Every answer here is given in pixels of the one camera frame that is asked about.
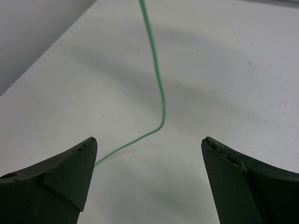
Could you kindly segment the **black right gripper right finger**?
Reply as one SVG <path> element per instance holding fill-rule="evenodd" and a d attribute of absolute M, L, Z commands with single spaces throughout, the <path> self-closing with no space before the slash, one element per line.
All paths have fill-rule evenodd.
<path fill-rule="evenodd" d="M 201 150 L 221 224 L 297 224 L 299 175 L 206 137 Z"/>

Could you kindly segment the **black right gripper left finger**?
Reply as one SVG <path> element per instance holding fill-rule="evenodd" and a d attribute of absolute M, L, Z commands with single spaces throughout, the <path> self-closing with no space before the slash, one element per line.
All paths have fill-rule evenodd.
<path fill-rule="evenodd" d="M 90 137 L 0 178 L 2 224 L 75 224 L 84 210 L 97 156 Z"/>

